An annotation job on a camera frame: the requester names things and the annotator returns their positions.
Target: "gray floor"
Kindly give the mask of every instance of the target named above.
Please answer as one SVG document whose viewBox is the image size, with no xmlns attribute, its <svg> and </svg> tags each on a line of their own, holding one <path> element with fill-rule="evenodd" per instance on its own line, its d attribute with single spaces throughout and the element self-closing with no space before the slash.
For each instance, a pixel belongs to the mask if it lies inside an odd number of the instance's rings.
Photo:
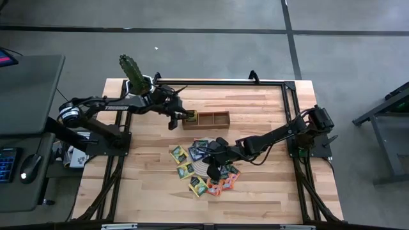
<svg viewBox="0 0 409 230">
<path fill-rule="evenodd" d="M 287 2 L 293 29 L 409 30 L 404 0 Z M 13 0 L 0 23 L 285 29 L 280 0 Z M 372 127 L 351 123 L 409 80 L 408 43 L 409 36 L 295 36 L 302 78 L 313 81 L 318 103 L 336 124 L 337 188 L 344 218 L 354 224 L 409 229 L 409 183 L 373 187 L 373 180 L 389 175 L 387 164 Z M 59 89 L 67 97 L 100 95 L 106 78 L 124 77 L 118 64 L 122 53 L 135 57 L 147 75 L 244 79 L 254 69 L 262 79 L 294 79 L 286 35 L 1 31 L 0 46 L 25 55 L 64 54 Z M 57 95 L 52 116 L 61 103 Z M 50 186 L 59 205 L 1 214 L 0 224 L 66 219 L 76 183 Z"/>
</svg>

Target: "wooden tabletop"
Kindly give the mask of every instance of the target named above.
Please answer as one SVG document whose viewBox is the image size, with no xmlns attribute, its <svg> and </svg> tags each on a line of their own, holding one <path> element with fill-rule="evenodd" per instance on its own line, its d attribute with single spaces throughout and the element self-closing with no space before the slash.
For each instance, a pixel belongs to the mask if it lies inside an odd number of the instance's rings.
<svg viewBox="0 0 409 230">
<path fill-rule="evenodd" d="M 104 95 L 118 97 L 122 81 L 107 79 Z M 295 83 L 300 109 L 313 107 L 316 99 L 312 82 L 298 80 Z M 169 154 L 169 150 L 176 145 L 190 146 L 194 138 L 223 137 L 234 144 L 242 137 L 265 134 L 282 126 L 286 119 L 281 89 L 277 86 L 189 86 L 180 93 L 180 97 L 186 109 L 198 112 L 229 111 L 230 128 L 183 130 L 179 122 L 178 128 L 169 131 L 169 118 L 166 116 L 154 112 L 133 115 L 131 149 L 125 159 L 115 222 L 301 223 L 294 167 L 285 141 L 273 146 L 267 161 L 261 166 L 235 162 L 242 174 L 234 190 L 224 191 L 219 197 L 204 194 L 197 198 L 187 186 L 190 179 L 179 179 L 176 162 Z M 115 116 L 115 112 L 100 112 L 98 120 L 111 124 Z M 258 160 L 261 161 L 264 156 L 262 154 Z M 106 161 L 107 157 L 101 156 L 86 165 L 73 218 L 81 215 L 98 195 Z M 331 168 L 320 158 L 312 158 L 311 166 L 317 193 L 333 214 L 342 219 Z M 105 214 L 109 209 L 110 197 L 111 194 L 108 195 Z M 307 205 L 312 217 L 308 195 Z"/>
</svg>

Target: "wooden compartment box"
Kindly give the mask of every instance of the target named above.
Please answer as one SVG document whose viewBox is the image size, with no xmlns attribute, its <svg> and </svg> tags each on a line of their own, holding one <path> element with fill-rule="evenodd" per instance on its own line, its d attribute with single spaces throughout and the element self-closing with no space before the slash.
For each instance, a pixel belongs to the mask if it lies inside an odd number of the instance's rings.
<svg viewBox="0 0 409 230">
<path fill-rule="evenodd" d="M 198 112 L 196 121 L 182 121 L 184 130 L 206 130 L 213 128 L 229 128 L 230 113 L 224 112 Z"/>
</svg>

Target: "yellow packet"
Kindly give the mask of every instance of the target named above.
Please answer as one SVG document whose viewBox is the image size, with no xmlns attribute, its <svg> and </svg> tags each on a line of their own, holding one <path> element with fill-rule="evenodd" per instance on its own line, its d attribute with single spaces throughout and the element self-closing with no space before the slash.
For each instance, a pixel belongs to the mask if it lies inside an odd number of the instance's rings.
<svg viewBox="0 0 409 230">
<path fill-rule="evenodd" d="M 207 187 L 207 184 L 203 181 L 203 179 L 200 176 L 192 177 L 189 183 L 189 188 L 192 189 L 192 191 L 196 194 L 197 197 L 200 197 L 209 189 L 209 187 Z"/>
<path fill-rule="evenodd" d="M 169 154 L 174 158 L 174 160 L 178 164 L 180 164 L 180 162 L 183 162 L 187 158 L 187 152 L 181 146 L 177 146 Z"/>
<path fill-rule="evenodd" d="M 194 174 L 193 165 L 190 162 L 184 163 L 177 167 L 180 179 L 185 179 L 186 177 L 192 176 Z"/>
</svg>

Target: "green cactus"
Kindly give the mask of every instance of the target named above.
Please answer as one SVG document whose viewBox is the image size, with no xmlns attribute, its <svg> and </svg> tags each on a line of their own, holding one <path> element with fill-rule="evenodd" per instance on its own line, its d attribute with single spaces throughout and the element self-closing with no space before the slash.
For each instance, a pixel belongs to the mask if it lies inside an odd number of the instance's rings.
<svg viewBox="0 0 409 230">
<path fill-rule="evenodd" d="M 141 71 L 138 68 L 138 65 L 132 57 L 122 54 L 120 56 L 120 65 L 132 84 L 133 94 L 144 95 L 149 92 L 150 85 L 145 81 Z"/>
</svg>

